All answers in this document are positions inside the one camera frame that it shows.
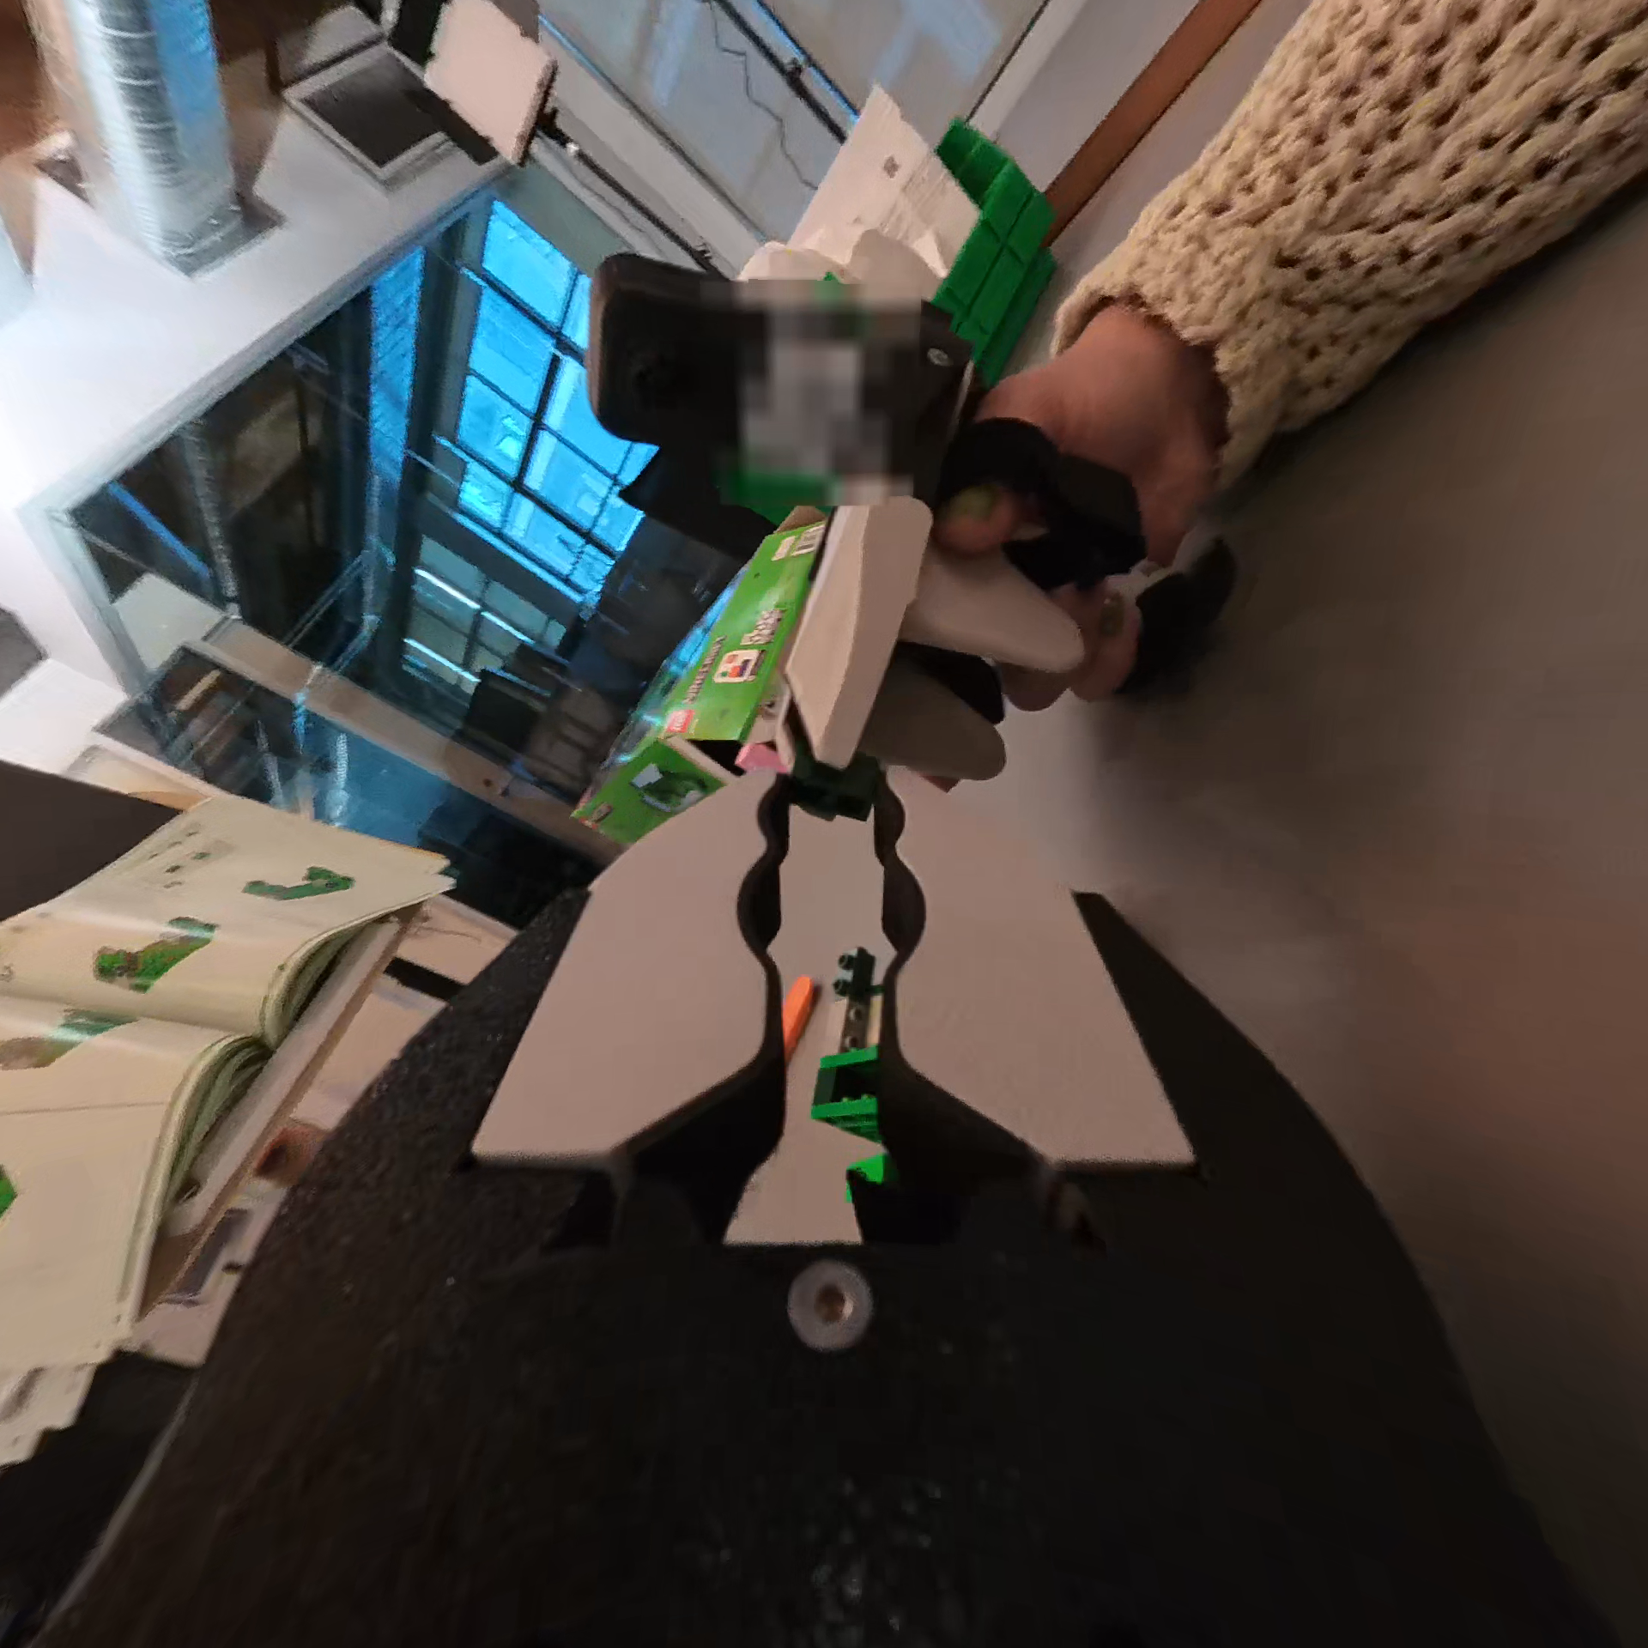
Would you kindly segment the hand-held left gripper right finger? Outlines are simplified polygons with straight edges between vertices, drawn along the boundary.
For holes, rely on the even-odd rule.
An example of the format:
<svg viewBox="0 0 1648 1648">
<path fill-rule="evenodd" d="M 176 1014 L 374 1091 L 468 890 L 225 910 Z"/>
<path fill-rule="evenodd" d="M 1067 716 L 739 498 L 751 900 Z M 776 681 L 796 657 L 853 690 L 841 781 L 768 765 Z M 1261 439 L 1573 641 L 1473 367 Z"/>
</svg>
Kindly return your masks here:
<svg viewBox="0 0 1648 1648">
<path fill-rule="evenodd" d="M 1076 898 L 1039 849 L 896 769 L 874 812 L 894 1042 L 1049 1167 L 1192 1167 Z"/>
</svg>

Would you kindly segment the large green creeper lego model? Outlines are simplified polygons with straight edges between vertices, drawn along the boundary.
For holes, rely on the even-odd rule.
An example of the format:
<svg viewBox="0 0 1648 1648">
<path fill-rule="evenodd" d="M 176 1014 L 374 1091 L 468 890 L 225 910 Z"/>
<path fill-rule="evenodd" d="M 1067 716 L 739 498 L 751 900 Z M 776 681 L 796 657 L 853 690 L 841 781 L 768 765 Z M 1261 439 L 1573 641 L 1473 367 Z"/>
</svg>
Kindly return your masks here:
<svg viewBox="0 0 1648 1648">
<path fill-rule="evenodd" d="M 1045 247 L 1053 208 L 1012 157 L 957 117 L 935 155 L 976 206 L 976 221 L 931 302 L 972 351 L 978 380 L 992 386 L 1053 278 Z"/>
</svg>

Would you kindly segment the green and grey lego build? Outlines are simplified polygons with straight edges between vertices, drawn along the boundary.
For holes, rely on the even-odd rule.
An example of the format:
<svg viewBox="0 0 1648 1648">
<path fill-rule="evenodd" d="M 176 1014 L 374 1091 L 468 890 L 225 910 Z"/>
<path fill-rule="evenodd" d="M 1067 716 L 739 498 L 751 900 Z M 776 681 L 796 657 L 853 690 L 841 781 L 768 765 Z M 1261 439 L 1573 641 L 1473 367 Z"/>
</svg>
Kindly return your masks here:
<svg viewBox="0 0 1648 1648">
<path fill-rule="evenodd" d="M 872 822 L 882 777 L 876 761 L 855 755 L 845 769 L 819 761 L 804 735 L 788 775 L 790 802 L 819 820 Z M 843 1200 L 859 1208 L 867 1193 L 896 1183 L 880 1128 L 878 1032 L 886 965 L 863 941 L 843 949 L 829 979 L 829 1038 L 816 1061 L 810 1120 L 868 1149 L 843 1169 Z"/>
</svg>

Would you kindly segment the green lego set box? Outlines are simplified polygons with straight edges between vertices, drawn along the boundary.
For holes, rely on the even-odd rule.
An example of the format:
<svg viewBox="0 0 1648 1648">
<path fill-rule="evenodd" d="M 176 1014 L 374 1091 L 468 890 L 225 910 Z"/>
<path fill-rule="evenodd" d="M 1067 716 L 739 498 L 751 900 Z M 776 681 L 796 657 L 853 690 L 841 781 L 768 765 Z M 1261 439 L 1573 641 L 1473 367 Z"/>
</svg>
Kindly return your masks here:
<svg viewBox="0 0 1648 1648">
<path fill-rule="evenodd" d="M 794 510 L 664 659 L 572 812 L 590 832 L 639 841 L 735 783 L 741 755 L 772 739 L 825 533 L 823 514 Z"/>
</svg>

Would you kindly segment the silver ventilation duct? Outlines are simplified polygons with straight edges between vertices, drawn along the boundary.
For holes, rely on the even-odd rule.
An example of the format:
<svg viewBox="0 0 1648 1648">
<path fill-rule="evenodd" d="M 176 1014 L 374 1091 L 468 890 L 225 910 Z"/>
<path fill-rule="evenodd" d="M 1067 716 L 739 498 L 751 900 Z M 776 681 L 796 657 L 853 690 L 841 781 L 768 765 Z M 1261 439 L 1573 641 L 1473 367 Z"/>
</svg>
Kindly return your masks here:
<svg viewBox="0 0 1648 1648">
<path fill-rule="evenodd" d="M 99 218 L 145 255 L 196 276 L 256 229 L 243 204 L 203 2 L 66 2 L 74 159 Z"/>
</svg>

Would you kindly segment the lego instruction booklet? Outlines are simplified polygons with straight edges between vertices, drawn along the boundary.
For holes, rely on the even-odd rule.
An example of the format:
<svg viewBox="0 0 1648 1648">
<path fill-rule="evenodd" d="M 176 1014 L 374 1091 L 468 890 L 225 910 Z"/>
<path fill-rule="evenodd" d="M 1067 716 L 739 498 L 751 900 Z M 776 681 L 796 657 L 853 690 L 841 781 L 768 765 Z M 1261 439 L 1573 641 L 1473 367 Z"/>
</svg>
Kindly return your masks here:
<svg viewBox="0 0 1648 1648">
<path fill-rule="evenodd" d="M 3 918 L 3 1469 L 176 1283 L 447 855 L 201 796 Z"/>
</svg>

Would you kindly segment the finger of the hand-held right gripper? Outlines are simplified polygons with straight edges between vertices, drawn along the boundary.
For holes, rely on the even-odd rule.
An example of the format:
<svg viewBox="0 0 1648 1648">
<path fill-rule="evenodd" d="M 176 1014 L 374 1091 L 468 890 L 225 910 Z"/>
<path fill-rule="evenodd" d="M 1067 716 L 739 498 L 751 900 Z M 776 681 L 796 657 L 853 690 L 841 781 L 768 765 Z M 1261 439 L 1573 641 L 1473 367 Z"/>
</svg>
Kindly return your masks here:
<svg viewBox="0 0 1648 1648">
<path fill-rule="evenodd" d="M 876 690 L 865 755 L 929 781 L 988 781 L 1000 775 L 1006 749 L 994 724 L 898 655 Z"/>
<path fill-rule="evenodd" d="M 847 767 L 892 661 L 933 514 L 918 498 L 835 508 L 782 663 L 816 763 Z"/>
</svg>

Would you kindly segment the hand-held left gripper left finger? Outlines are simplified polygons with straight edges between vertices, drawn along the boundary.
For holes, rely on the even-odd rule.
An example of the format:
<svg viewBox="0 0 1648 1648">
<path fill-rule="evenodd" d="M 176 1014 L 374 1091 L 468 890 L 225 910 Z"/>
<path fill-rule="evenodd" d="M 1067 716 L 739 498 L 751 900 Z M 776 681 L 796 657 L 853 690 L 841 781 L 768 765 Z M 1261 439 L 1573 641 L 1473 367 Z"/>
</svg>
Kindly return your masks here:
<svg viewBox="0 0 1648 1648">
<path fill-rule="evenodd" d="M 631 843 L 582 914 L 472 1138 L 494 1167 L 617 1169 L 700 1118 L 753 1108 L 759 1165 L 784 1124 L 768 947 L 788 847 L 772 775 L 743 775 Z"/>
</svg>

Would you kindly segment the person's right forearm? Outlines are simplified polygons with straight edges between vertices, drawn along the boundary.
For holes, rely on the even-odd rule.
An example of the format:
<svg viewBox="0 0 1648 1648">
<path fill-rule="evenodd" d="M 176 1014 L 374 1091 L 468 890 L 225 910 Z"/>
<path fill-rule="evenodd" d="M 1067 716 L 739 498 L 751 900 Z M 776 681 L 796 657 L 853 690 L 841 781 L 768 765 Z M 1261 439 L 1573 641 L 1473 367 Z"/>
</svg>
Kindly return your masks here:
<svg viewBox="0 0 1648 1648">
<path fill-rule="evenodd" d="M 1222 480 L 1643 174 L 1643 2 L 1320 2 L 1057 310 L 1210 357 Z"/>
</svg>

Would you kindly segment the white vent grille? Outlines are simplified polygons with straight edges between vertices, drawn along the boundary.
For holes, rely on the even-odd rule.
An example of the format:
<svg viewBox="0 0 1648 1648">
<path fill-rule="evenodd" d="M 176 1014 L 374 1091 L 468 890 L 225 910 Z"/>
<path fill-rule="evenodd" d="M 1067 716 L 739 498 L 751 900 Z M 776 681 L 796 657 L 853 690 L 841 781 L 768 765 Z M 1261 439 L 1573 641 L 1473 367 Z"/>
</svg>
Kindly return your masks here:
<svg viewBox="0 0 1648 1648">
<path fill-rule="evenodd" d="M 384 190 L 453 155 L 480 167 L 502 163 L 484 135 L 468 127 L 384 41 L 341 55 L 284 86 L 280 102 Z"/>
</svg>

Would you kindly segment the person's right hand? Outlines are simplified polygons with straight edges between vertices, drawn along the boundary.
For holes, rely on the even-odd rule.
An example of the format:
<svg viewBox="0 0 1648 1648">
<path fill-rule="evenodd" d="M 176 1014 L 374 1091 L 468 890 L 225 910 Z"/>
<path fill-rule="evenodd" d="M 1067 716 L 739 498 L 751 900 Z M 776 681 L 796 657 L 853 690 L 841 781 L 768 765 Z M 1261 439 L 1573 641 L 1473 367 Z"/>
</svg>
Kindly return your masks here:
<svg viewBox="0 0 1648 1648">
<path fill-rule="evenodd" d="M 1061 353 L 1002 378 L 976 418 L 1035 425 L 1057 451 L 1124 475 L 1145 557 L 1161 567 L 1173 565 L 1220 478 L 1224 390 L 1210 357 L 1124 304 L 1098 308 Z M 1002 665 L 1002 694 L 1023 712 L 1061 694 L 1094 702 L 1135 665 L 1141 618 L 1127 586 L 1061 588 L 1057 600 L 1080 628 L 1084 657 L 1063 673 Z"/>
</svg>

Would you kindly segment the white crumpled paper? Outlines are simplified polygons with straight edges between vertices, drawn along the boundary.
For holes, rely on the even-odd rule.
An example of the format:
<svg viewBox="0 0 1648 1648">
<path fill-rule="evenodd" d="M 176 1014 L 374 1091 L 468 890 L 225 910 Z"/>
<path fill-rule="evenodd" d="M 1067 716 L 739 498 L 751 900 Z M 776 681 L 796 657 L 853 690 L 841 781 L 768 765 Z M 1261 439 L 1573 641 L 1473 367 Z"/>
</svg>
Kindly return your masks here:
<svg viewBox="0 0 1648 1648">
<path fill-rule="evenodd" d="M 835 278 L 925 302 L 953 271 L 978 208 L 882 88 L 872 88 L 786 241 L 737 278 Z"/>
</svg>

